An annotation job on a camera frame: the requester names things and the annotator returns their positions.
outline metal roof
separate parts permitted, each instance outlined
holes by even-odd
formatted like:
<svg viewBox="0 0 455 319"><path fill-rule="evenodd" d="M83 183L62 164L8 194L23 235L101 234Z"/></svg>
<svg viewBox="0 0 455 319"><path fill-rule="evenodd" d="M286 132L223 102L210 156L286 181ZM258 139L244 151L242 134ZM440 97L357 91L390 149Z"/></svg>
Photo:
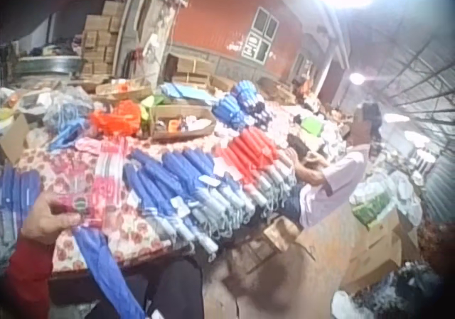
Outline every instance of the metal roof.
<svg viewBox="0 0 455 319"><path fill-rule="evenodd" d="M363 89L441 148L455 149L454 0L375 0L340 17L349 24L351 66Z"/></svg>

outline red sleeve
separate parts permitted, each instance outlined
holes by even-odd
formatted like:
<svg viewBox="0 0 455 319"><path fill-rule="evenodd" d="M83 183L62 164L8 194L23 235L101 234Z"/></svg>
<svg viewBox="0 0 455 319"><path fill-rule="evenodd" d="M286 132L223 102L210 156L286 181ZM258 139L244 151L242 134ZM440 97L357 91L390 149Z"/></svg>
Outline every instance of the red sleeve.
<svg viewBox="0 0 455 319"><path fill-rule="evenodd" d="M9 260L6 282L15 305L26 318L48 318L48 280L53 268L54 247L19 237L16 251Z"/></svg>

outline white shirt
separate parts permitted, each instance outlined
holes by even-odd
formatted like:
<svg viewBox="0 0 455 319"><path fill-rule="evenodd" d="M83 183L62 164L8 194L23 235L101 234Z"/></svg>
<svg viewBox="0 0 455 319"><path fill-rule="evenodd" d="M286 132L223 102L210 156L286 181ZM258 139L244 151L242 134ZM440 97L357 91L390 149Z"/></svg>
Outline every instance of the white shirt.
<svg viewBox="0 0 455 319"><path fill-rule="evenodd" d="M370 145L358 145L348 149L348 153L336 163L322 170L332 189L327 195L323 185L305 185L300 192L300 223L311 227L320 222L337 207L346 204L365 174Z"/></svg>

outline concrete floor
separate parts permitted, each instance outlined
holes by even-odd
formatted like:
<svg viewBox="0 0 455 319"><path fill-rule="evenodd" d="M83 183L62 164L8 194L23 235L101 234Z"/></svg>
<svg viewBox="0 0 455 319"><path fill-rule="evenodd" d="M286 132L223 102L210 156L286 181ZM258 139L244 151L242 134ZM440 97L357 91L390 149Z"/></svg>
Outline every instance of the concrete floor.
<svg viewBox="0 0 455 319"><path fill-rule="evenodd" d="M250 272L247 253L225 252L205 274L205 317L237 318L237 303L240 319L330 318L356 240L354 221L349 206L340 207Z"/></svg>

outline orange plastic bag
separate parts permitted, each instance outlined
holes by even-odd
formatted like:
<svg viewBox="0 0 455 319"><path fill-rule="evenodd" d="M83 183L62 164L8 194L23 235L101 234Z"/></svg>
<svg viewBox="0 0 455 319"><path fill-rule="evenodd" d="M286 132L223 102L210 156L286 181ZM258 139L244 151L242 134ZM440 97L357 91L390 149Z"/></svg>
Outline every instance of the orange plastic bag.
<svg viewBox="0 0 455 319"><path fill-rule="evenodd" d="M124 100L111 114L94 111L90 121L108 136L132 136L141 126L141 109L133 101Z"/></svg>

